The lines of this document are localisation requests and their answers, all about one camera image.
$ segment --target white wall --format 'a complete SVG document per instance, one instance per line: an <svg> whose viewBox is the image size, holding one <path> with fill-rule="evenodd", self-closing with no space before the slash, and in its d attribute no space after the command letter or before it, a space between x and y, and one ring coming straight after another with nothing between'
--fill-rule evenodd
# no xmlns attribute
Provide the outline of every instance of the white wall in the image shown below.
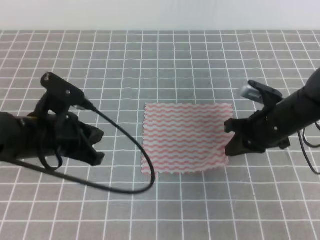
<svg viewBox="0 0 320 240"><path fill-rule="evenodd" d="M319 0L1 0L0 29L320 29Z"/></svg>

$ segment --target pink wavy striped cloth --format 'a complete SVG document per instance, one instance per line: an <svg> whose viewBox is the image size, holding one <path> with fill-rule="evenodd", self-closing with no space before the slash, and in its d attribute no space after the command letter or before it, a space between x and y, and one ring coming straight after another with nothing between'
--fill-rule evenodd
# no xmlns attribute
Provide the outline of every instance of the pink wavy striped cloth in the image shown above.
<svg viewBox="0 0 320 240"><path fill-rule="evenodd" d="M147 103L143 147L157 173L194 173L225 166L225 146L233 137L224 122L233 116L231 104ZM150 173L146 159L143 173Z"/></svg>

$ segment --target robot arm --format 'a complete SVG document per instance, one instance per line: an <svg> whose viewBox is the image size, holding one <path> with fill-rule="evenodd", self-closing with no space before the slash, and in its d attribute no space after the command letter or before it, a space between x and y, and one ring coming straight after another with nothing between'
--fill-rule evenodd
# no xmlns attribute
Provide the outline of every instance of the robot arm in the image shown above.
<svg viewBox="0 0 320 240"><path fill-rule="evenodd" d="M264 153L276 147L285 149L290 146L288 137L298 132L306 157L300 131L320 120L320 69L312 74L305 87L285 99L271 87L252 80L248 84L241 96L264 104L264 108L249 118L231 118L224 123L225 132L235 132L225 147L226 155Z"/></svg>
<svg viewBox="0 0 320 240"><path fill-rule="evenodd" d="M0 161L113 193L140 194L153 186L156 177L152 162L132 136L97 110L80 89L57 75L46 73L41 78L41 84L47 91L36 105L34 112L26 117L15 117L0 112ZM80 122L75 114L69 112L71 106L93 111L126 135L141 150L149 164L150 184L138 190L122 190L56 172L55 170L63 164L62 157L97 166L102 163L105 156L93 148L94 144L101 141L104 132ZM58 161L57 167L47 163L46 157L53 155ZM36 157L44 168L21 161Z"/></svg>

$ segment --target black cable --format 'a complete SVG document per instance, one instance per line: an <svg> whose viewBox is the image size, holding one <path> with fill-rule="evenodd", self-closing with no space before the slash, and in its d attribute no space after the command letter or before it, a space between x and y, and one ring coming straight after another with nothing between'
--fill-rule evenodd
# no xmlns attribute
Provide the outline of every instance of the black cable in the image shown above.
<svg viewBox="0 0 320 240"><path fill-rule="evenodd" d="M111 193L117 193L117 194L127 194L127 195L136 195L136 194L142 194L146 191L148 191L149 189L152 188L152 186L155 183L156 180L156 173L155 173L155 169L154 166L148 156L148 154L146 153L146 151L143 149L143 147L129 134L127 133L122 127L120 127L118 124L116 124L114 121L112 121L110 118L108 118L106 115L104 115L102 112L100 112L98 109L96 109L92 103L90 103L88 110L93 111L94 113L98 114L99 116L101 116L103 119L105 119L106 121L108 121L110 124L112 124L115 128L117 128L119 131L121 131L124 135L126 135L138 148L139 150L142 152L142 154L144 155L149 167L150 167L150 172L151 172L151 179L150 179L150 183L149 185L147 185L144 188L138 189L138 190L125 190L125 189L119 189L119 188L113 188L110 186L104 186L102 184L98 184L98 183L94 183L94 182L90 182L87 180L83 180L81 178L77 178L74 176L70 176L70 175L66 175L60 172L56 172L55 170L58 169L61 165L62 165L62 158L61 156L58 154L57 149L55 149L55 155L58 159L58 167L51 167L49 166L49 164L47 163L47 161L45 160L45 157L43 155L43 150L42 150L42 145L39 145L38 149L39 151L38 153L38 157L41 160L41 163L43 164L43 167L40 166L36 166L24 161L20 161L20 160L16 160L16 159L1 159L1 161L3 162L7 162L10 164L15 164L17 166L21 166L30 170L34 170L40 173L44 173L47 175L51 175L60 179L64 179L64 180L68 180L71 182L75 182L84 186L88 186L88 187L92 187L95 189L99 189L99 190L103 190L103 191L107 191L107 192L111 192Z"/></svg>
<svg viewBox="0 0 320 240"><path fill-rule="evenodd" d="M318 123L315 123L315 125L316 125L316 127L320 130L320 126L318 125ZM302 135L303 135L303 138L301 137L300 131L297 132L297 133L298 133L298 137L299 137L299 142L300 142L300 145L301 145L302 153L303 153L303 155L304 155L304 157L305 157L305 160L306 160L306 162L308 163L311 171L312 171L314 174L316 174L316 175L320 175L320 172L316 171L315 168L312 166L312 164L311 164L311 162L310 162L310 159L309 159L309 157L308 157L308 155L307 155L307 153L306 153L304 143L305 143L308 147L310 147L310 148L318 148L318 147L320 147L320 144L319 144L319 145L312 145L312 144L310 144L310 143L307 141L307 139L306 139L305 132L306 132L306 129L304 128L304 129L303 129L303 134L302 134Z"/></svg>
<svg viewBox="0 0 320 240"><path fill-rule="evenodd" d="M152 165L152 162L151 162L148 154L144 150L144 148L129 133L127 133L122 127L120 127L118 124L116 124L114 121L112 121L109 117L107 117L102 112L100 112L97 108L93 107L91 110L94 113L96 113L99 116L101 116L104 120L108 121L112 126L117 128L124 135L126 135L131 140L131 142L133 142L139 148L139 150L144 155L144 157L145 157L145 159L146 159L146 161L147 161L147 163L148 163L148 165L150 167L151 180L150 180L150 184L148 186L146 186L145 188L142 188L142 189L139 189L139 190L134 190L134 191L125 191L125 190L123 190L123 192L121 192L122 191L121 189L116 189L116 188L110 188L110 189L112 189L112 190L116 189L118 191L118 193L123 193L123 194L140 194L140 193L144 193L147 190L149 190L153 186L153 184L155 183L156 173L155 173L154 166Z"/></svg>

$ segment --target gray grid mat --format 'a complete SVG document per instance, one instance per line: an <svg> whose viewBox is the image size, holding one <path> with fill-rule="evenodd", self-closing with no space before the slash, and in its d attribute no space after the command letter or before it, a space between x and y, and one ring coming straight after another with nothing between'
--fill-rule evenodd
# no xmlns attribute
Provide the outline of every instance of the gray grid mat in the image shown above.
<svg viewBox="0 0 320 240"><path fill-rule="evenodd" d="M248 79L285 96L320 66L320 31L0 31L0 110L32 111L54 72L142 141L145 103L231 103L235 116L261 106L241 99ZM140 153L90 112L105 131L102 166L65 161L62 172L139 188ZM306 131L320 142L315 127ZM0 240L300 240L320 238L320 181L297 136L286 151L232 157L226 168L160 174L146 194L85 188L0 165ZM307 148L320 165L320 151ZM39 164L36 159L29 162Z"/></svg>

